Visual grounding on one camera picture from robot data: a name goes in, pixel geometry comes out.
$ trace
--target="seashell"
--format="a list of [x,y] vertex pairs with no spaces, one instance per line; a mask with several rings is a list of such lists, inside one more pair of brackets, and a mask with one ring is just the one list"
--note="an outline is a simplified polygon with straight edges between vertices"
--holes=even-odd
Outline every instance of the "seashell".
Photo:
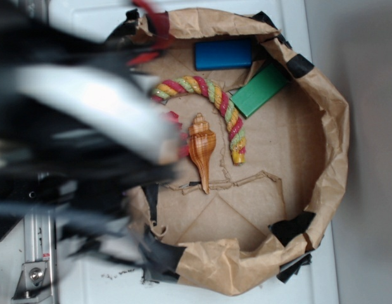
[[162,103],[177,96],[178,94],[199,94],[214,104],[220,111],[229,133],[230,149],[232,162],[235,166],[240,166],[245,162],[246,138],[245,128],[242,118],[237,108],[228,95],[210,79],[204,79],[200,76],[183,76],[174,80],[167,79],[152,92],[152,99]]
[[193,163],[196,164],[201,177],[201,186],[206,194],[210,193],[209,164],[210,157],[215,148],[215,133],[210,130],[210,125],[204,116],[198,113],[189,128],[189,154]]

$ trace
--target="orange seashell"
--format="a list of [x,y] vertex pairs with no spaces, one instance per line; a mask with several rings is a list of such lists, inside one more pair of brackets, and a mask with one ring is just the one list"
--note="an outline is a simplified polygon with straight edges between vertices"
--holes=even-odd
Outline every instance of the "orange seashell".
[[210,157],[215,149],[215,133],[210,130],[210,125],[204,116],[198,113],[189,128],[189,154],[193,163],[196,164],[201,177],[201,185],[206,194],[210,193],[209,164]]

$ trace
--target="cardboard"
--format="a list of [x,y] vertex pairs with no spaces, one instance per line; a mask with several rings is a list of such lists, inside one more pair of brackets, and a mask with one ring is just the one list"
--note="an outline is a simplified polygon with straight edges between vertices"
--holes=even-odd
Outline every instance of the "cardboard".
[[[168,15],[176,41],[165,56],[139,67],[162,80],[199,75],[229,91],[256,74],[265,60],[260,56],[263,48],[285,69],[296,56],[275,38],[279,31],[266,23],[212,9]],[[252,67],[197,72],[194,43],[228,35],[256,38]],[[143,37],[151,37],[145,18],[140,19],[134,40]],[[210,194],[199,186],[184,186],[199,181],[188,158],[178,163],[178,179],[160,186],[156,223],[150,221],[142,190],[129,191],[132,229],[141,232],[148,224],[163,243],[186,247],[176,269],[179,283],[238,295],[318,247],[345,193],[349,140],[348,104],[318,69],[293,79],[244,121],[247,152],[240,167],[232,164],[224,119],[209,101],[179,96],[166,107],[179,114],[183,130],[201,112],[217,135]],[[315,213],[310,227],[284,247],[268,225],[303,210]]]

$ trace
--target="multicolored rope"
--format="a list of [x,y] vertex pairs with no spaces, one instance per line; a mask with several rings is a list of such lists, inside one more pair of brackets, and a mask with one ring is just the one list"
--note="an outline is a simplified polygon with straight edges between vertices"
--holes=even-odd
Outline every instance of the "multicolored rope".
[[217,84],[199,76],[183,76],[174,80],[165,80],[155,87],[152,99],[160,103],[178,94],[193,93],[207,97],[220,111],[227,124],[232,161],[234,165],[242,165],[245,162],[246,152],[243,121],[234,103]]

